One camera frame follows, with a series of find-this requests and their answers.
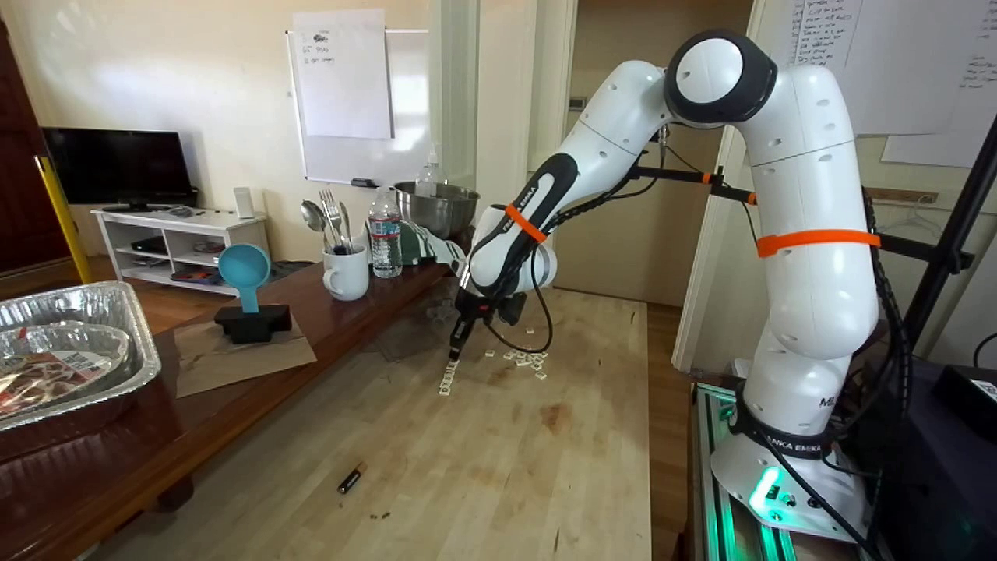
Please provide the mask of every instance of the tv stand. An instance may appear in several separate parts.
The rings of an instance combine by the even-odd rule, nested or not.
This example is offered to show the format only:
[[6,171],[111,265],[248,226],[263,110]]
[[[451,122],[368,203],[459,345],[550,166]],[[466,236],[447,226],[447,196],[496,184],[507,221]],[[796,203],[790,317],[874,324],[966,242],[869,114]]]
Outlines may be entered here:
[[[121,281],[167,284],[201,293],[235,296],[218,274],[218,253],[233,242],[255,242],[267,248],[263,214],[175,214],[175,213],[131,213],[94,207],[106,256]],[[165,253],[148,253],[148,240],[162,240]]]

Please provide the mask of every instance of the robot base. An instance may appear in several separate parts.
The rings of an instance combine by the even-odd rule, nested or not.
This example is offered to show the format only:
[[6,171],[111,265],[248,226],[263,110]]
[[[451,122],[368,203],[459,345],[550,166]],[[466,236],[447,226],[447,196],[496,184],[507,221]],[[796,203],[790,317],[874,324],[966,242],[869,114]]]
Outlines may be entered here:
[[[867,536],[863,481],[843,454],[784,458],[861,536]],[[777,465],[777,458],[745,434],[728,434],[710,454],[721,492],[738,498],[760,523],[852,541],[852,536]]]

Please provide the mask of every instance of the utensil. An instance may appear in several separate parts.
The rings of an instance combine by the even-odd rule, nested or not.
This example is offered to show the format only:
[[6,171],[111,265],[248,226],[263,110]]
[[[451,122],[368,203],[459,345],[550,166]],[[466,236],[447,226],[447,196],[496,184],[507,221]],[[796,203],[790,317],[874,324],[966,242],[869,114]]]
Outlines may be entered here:
[[342,219],[342,235],[344,240],[351,240],[351,226],[349,226],[349,207],[340,203],[340,219]]
[[270,281],[270,257],[252,242],[233,242],[218,256],[218,274],[238,293],[244,313],[259,313],[255,289]]
[[302,200],[302,219],[307,225],[307,230],[324,230],[326,214],[314,200]]
[[316,191],[316,200],[326,203],[326,205],[337,205],[332,191]]

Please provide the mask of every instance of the white cup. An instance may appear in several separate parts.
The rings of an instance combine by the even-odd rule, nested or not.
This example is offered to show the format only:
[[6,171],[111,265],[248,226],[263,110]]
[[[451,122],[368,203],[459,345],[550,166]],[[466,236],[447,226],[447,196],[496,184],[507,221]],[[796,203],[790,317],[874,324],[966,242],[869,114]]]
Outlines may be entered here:
[[332,299],[361,299],[370,286],[368,253],[361,247],[332,247],[324,253],[319,284]]

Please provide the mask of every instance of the orange ring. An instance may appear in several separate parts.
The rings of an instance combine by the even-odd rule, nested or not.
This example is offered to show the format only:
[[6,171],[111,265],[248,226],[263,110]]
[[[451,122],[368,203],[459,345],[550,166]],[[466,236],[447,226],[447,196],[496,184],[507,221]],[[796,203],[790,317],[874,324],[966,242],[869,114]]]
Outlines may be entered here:
[[882,247],[882,240],[869,230],[795,230],[781,236],[760,236],[755,242],[760,257],[768,257],[787,247],[814,247],[814,242],[867,242],[867,247]]
[[522,235],[527,235],[535,247],[547,240],[517,205],[503,205],[503,214],[507,214],[517,226],[522,226]]

